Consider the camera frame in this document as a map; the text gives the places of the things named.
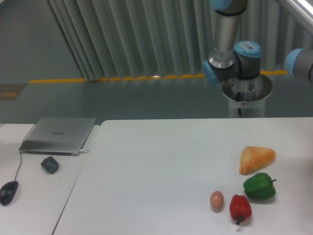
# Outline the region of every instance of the triangular pastry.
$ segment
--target triangular pastry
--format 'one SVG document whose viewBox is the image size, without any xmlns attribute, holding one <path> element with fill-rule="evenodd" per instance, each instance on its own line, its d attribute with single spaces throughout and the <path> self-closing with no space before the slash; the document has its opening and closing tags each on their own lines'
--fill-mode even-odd
<svg viewBox="0 0 313 235">
<path fill-rule="evenodd" d="M 241 153 L 239 173 L 248 175 L 260 169 L 274 161 L 275 155 L 270 148 L 245 147 Z"/>
</svg>

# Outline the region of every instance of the egg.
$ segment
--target egg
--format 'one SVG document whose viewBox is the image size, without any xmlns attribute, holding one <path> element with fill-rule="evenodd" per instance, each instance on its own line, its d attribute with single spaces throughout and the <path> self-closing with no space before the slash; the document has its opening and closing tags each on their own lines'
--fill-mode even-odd
<svg viewBox="0 0 313 235">
<path fill-rule="evenodd" d="M 210 197 L 210 204 L 214 211 L 220 211 L 224 205 L 224 196 L 220 191 L 215 191 Z"/>
</svg>

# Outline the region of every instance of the laptop logo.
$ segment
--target laptop logo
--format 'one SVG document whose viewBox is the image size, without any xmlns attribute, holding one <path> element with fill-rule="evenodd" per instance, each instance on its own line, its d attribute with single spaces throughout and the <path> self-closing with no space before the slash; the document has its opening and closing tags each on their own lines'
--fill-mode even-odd
<svg viewBox="0 0 313 235">
<path fill-rule="evenodd" d="M 53 135 L 65 135 L 65 132 L 54 132 L 54 131 L 52 131 L 51 134 L 53 134 Z"/>
</svg>

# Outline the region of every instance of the silver laptop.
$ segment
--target silver laptop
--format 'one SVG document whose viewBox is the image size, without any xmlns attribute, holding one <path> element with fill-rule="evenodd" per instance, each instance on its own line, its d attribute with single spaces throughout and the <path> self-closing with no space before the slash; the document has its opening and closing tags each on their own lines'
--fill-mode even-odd
<svg viewBox="0 0 313 235">
<path fill-rule="evenodd" d="M 20 146 L 21 153 L 78 156 L 95 118 L 43 117 Z"/>
</svg>

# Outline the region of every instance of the striped curtain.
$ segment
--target striped curtain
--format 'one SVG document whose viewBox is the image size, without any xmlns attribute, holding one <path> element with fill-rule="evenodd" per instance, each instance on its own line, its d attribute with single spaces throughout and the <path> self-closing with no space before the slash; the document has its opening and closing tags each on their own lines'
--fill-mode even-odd
<svg viewBox="0 0 313 235">
<path fill-rule="evenodd" d="M 213 47 L 209 0 L 50 0 L 87 80 L 202 73 Z M 236 42 L 262 47 L 263 70 L 281 69 L 312 37 L 274 0 L 250 0 Z"/>
</svg>

